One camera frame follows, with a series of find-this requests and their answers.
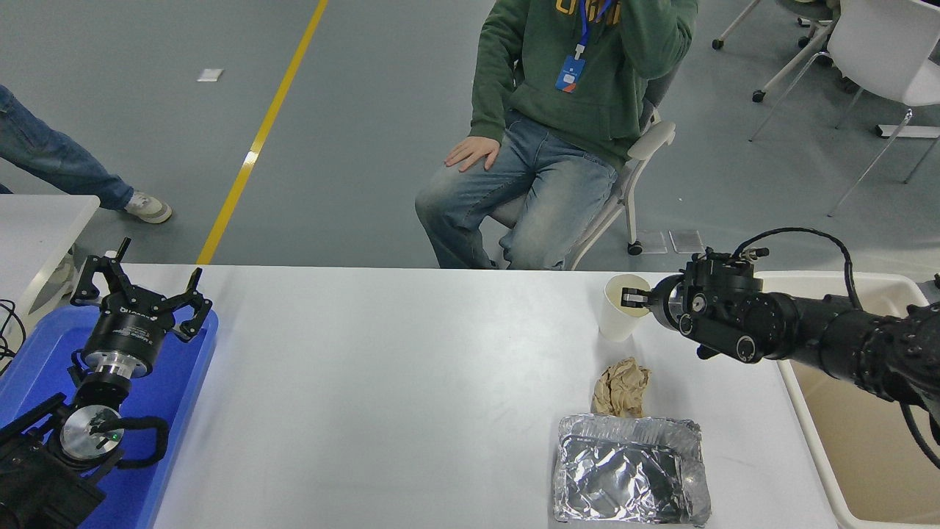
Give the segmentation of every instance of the jeans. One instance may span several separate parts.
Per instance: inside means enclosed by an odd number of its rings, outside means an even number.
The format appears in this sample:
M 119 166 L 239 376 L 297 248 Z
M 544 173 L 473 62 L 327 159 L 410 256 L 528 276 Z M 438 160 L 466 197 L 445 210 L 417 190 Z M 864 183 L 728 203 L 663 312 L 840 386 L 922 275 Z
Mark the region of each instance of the jeans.
M 518 112 L 509 112 L 507 125 L 490 170 L 483 160 L 463 173 L 460 164 L 441 167 L 415 199 L 442 268 L 496 268 L 479 225 L 497 206 L 525 194 L 515 228 L 499 241 L 503 256 L 510 268 L 561 269 L 610 196 L 618 177 L 613 166 Z
M 133 188 L 110 174 L 72 138 L 33 116 L 0 85 L 0 158 L 70 195 L 96 195 L 105 209 L 123 209 Z M 10 190 L 0 184 L 0 193 Z

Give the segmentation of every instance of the foil container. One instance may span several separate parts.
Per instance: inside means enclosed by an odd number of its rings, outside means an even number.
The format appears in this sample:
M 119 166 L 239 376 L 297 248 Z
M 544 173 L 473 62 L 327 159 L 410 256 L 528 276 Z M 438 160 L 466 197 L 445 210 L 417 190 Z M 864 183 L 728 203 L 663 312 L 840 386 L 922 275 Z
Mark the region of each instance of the foil container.
M 712 514 L 701 433 L 692 421 L 565 417 L 553 481 L 558 521 L 700 527 Z

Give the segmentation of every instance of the robotic arm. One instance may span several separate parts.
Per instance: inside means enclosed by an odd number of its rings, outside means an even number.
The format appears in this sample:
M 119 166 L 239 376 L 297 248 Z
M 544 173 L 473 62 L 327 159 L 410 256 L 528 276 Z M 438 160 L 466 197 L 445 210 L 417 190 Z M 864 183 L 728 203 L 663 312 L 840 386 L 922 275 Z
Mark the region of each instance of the robotic arm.
M 131 380 L 153 371 L 165 335 L 173 332 L 189 342 L 199 333 L 212 302 L 196 289 L 199 268 L 186 291 L 170 298 L 131 284 L 120 267 L 130 242 L 124 239 L 114 258 L 88 256 L 72 295 L 73 305 L 96 305 L 101 314 L 85 347 L 72 353 L 69 373 L 77 389 L 71 403 L 57 393 L 0 428 L 4 529 L 77 527 L 104 500 L 97 487 L 103 477 L 115 468 L 150 466 L 165 455 L 166 421 L 121 417 L 120 406 L 131 391 Z M 110 291 L 100 302 L 92 282 L 97 273 Z M 194 315 L 177 325 L 173 313 L 187 305 Z M 150 457 L 123 458 L 121 440 L 133 429 L 156 430 Z
M 911 305 L 904 318 L 866 313 L 854 294 L 851 261 L 849 297 L 764 293 L 753 261 L 768 253 L 708 248 L 650 292 L 624 289 L 621 303 L 649 308 L 662 325 L 698 342 L 703 360 L 723 354 L 744 363 L 799 361 L 886 401 L 924 408 L 940 442 L 940 303 Z

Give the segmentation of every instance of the paper cup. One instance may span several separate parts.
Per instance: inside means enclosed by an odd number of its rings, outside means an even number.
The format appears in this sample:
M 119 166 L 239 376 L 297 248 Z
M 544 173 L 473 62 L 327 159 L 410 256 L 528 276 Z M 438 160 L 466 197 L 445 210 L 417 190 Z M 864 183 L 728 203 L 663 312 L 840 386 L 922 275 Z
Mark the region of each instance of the paper cup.
M 650 313 L 649 309 L 630 309 L 620 306 L 624 288 L 649 291 L 650 284 L 633 274 L 614 276 L 603 288 L 603 305 L 598 327 L 601 334 L 611 342 L 623 342 L 640 323 L 640 318 Z

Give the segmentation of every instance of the knee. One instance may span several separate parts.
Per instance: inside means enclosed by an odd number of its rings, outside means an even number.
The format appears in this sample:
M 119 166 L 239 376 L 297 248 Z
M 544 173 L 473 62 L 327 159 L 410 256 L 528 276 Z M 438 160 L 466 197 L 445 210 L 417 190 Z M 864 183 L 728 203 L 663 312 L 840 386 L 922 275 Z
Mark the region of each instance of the knee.
M 565 249 L 555 248 L 551 241 L 514 240 L 509 251 L 509 268 L 515 270 L 560 270 L 565 264 Z
M 415 212 L 421 224 L 428 226 L 447 217 L 455 190 L 439 170 L 415 196 Z

